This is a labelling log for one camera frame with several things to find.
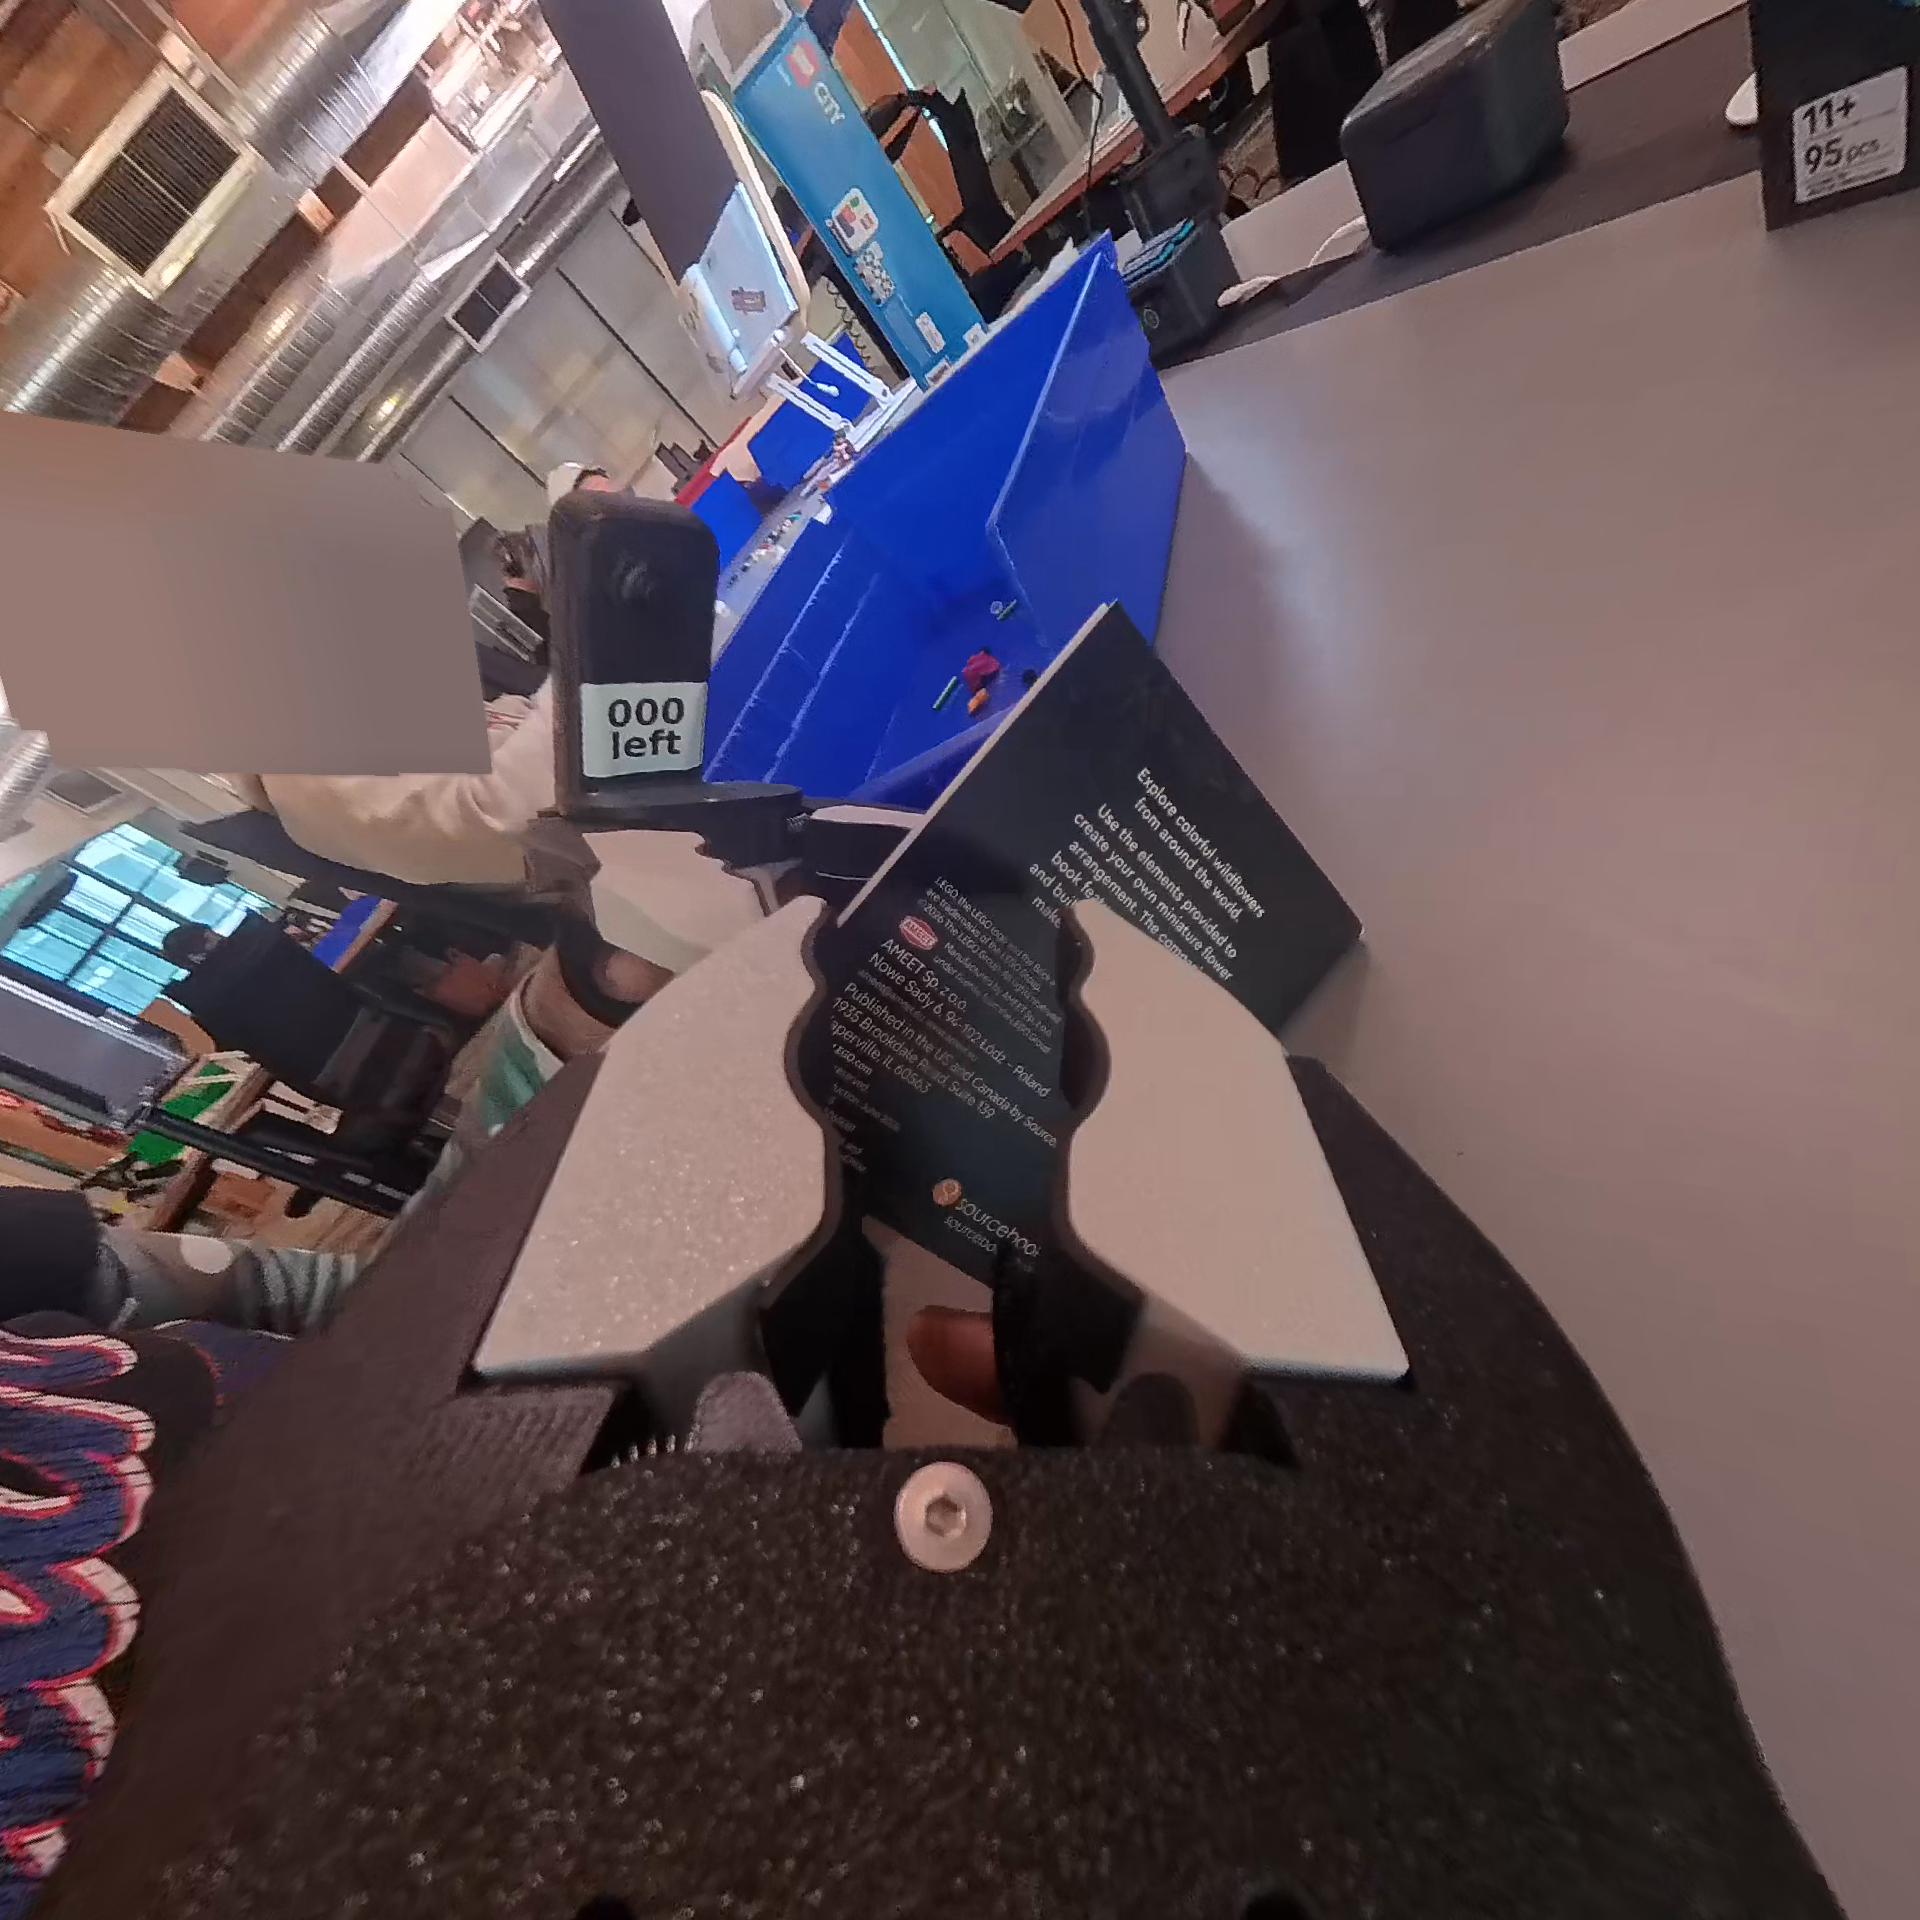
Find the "black product box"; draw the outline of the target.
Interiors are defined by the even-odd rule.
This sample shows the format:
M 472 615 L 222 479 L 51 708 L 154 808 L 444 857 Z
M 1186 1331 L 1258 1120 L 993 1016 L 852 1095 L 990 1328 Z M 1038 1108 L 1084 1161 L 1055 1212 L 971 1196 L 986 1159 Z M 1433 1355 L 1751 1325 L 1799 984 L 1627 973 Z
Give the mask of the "black product box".
M 1918 4 L 1751 2 L 1766 226 L 1918 188 Z

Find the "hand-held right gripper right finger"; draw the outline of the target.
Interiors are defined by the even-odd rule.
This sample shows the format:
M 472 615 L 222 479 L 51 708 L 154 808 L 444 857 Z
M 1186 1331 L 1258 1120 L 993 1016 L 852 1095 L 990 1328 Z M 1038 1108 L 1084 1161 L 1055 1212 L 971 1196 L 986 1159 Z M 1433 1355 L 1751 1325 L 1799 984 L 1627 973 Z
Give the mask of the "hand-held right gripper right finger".
M 1048 1313 L 1078 1437 L 1231 1442 L 1271 1377 L 1410 1384 L 1286 1045 L 1105 904 L 1068 928 L 1091 1082 L 1064 1141 Z

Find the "black device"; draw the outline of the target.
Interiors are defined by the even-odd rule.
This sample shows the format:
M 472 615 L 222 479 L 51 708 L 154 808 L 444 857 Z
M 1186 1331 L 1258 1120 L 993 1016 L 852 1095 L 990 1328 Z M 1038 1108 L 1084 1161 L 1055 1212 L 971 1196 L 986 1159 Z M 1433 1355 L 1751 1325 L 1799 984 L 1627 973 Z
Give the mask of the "black device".
M 1518 192 L 1568 138 L 1553 2 L 1490 2 L 1393 65 L 1343 157 L 1375 249 L 1407 252 Z

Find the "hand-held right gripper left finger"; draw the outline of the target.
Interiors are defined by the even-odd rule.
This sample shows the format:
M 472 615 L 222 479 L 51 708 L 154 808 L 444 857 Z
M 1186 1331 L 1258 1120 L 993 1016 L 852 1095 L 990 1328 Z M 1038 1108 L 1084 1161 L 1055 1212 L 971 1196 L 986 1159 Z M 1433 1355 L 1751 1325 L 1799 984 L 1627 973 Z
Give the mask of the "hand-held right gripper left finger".
M 762 1317 L 838 1212 L 798 1077 L 826 920 L 795 901 L 740 930 L 600 1051 L 475 1344 L 479 1381 L 627 1385 L 684 1434 L 708 1381 L 774 1371 Z

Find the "pile of toy brick pieces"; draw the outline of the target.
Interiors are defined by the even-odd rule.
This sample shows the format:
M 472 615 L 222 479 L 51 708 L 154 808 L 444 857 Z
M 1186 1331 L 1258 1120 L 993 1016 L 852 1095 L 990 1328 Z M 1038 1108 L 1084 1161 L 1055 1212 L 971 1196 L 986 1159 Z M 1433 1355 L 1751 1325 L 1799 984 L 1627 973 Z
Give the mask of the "pile of toy brick pieces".
M 939 717 L 979 717 L 999 700 L 1024 658 L 1024 607 L 1012 594 L 958 620 L 935 648 L 934 693 L 926 712 Z

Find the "blue printed carton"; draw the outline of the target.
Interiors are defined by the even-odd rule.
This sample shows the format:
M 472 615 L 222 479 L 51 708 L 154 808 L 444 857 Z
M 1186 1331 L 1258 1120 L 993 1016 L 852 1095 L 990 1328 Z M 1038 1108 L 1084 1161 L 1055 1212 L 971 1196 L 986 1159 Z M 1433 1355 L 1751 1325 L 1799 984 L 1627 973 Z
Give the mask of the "blue printed carton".
M 898 367 L 926 391 L 988 324 L 864 113 L 788 4 L 724 57 L 736 119 L 849 280 Z

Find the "silver ceiling air duct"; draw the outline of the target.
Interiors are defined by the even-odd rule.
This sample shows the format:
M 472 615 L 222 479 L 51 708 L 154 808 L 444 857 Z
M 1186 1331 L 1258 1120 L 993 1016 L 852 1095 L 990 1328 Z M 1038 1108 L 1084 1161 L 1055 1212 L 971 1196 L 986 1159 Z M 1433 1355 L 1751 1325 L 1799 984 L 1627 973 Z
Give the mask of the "silver ceiling air duct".
M 264 161 L 159 300 L 46 201 L 160 67 Z M 585 131 L 542 4 L 6 4 L 6 411 L 248 441 L 425 314 Z

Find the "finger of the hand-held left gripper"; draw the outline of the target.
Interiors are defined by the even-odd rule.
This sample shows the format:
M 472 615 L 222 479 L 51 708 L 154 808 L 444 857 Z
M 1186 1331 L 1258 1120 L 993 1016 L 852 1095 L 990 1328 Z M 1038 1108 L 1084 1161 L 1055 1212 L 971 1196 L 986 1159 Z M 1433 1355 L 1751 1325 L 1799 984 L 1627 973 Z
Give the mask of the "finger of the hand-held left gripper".
M 588 834 L 583 843 L 601 941 L 656 973 L 688 971 L 788 905 L 828 922 L 828 904 L 801 890 L 801 868 L 734 872 L 700 834 Z

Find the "person's right hand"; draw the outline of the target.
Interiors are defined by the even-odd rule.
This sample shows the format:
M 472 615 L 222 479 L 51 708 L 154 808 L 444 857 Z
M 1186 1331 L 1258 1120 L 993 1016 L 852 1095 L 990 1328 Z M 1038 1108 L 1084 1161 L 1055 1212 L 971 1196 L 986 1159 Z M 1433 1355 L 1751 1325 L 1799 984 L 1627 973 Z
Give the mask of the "person's right hand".
M 919 1378 L 937 1397 L 986 1424 L 1009 1426 L 988 1313 L 926 1306 L 910 1317 L 904 1344 Z

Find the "ceiling air vent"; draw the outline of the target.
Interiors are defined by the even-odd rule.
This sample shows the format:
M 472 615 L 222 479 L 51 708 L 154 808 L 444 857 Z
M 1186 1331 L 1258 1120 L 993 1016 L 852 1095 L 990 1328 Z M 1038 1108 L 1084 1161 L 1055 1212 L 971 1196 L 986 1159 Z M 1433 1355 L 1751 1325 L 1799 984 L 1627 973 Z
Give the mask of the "ceiling air vent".
M 74 163 L 43 211 L 65 244 L 83 248 L 159 300 L 262 171 L 262 155 L 160 67 Z

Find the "person's left forearm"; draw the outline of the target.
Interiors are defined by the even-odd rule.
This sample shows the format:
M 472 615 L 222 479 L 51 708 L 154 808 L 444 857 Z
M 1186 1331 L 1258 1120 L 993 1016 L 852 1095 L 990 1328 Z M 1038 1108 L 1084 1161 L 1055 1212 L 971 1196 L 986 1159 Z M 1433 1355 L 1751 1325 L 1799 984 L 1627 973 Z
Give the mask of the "person's left forearm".
M 603 1049 L 672 979 L 672 970 L 594 936 L 546 952 L 472 1045 L 452 1139 L 410 1212 L 450 1187 L 564 1065 Z M 199 1321 L 302 1338 L 338 1314 L 371 1263 L 371 1252 L 112 1225 L 102 1231 L 79 1317 L 105 1333 Z

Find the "grey desk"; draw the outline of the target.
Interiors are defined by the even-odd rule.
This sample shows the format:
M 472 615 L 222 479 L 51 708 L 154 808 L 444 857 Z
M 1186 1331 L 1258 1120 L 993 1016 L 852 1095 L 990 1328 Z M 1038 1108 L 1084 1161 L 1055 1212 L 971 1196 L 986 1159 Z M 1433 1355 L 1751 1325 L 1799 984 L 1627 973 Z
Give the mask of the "grey desk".
M 1550 1307 L 1849 1915 L 1916 1915 L 1916 195 L 1771 233 L 1742 4 L 1566 42 L 1566 169 L 1163 375 L 1159 648 L 1360 912 L 1289 1037 Z

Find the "blue storage bin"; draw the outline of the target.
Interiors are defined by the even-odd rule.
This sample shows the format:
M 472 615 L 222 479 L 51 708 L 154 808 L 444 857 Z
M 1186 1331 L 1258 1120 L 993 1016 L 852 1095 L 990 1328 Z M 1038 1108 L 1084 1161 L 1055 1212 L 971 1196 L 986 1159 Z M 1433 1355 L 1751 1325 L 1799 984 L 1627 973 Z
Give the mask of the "blue storage bin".
M 1186 444 L 1105 235 L 864 449 L 740 578 L 711 667 L 708 779 L 926 810 L 1068 643 L 1162 623 Z M 995 597 L 1024 658 L 979 717 L 926 712 L 937 643 Z

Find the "instruction booklet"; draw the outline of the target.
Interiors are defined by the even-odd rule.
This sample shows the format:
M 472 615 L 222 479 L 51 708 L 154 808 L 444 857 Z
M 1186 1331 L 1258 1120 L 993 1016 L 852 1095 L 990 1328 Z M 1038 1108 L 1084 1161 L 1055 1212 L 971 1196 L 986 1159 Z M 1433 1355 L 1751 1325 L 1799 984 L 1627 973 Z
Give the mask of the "instruction booklet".
M 1280 1033 L 1360 920 L 1120 609 L 1038 677 L 823 928 L 803 1043 L 856 1221 L 975 1280 L 1044 1257 L 1092 1091 L 1071 912 L 1110 908 Z

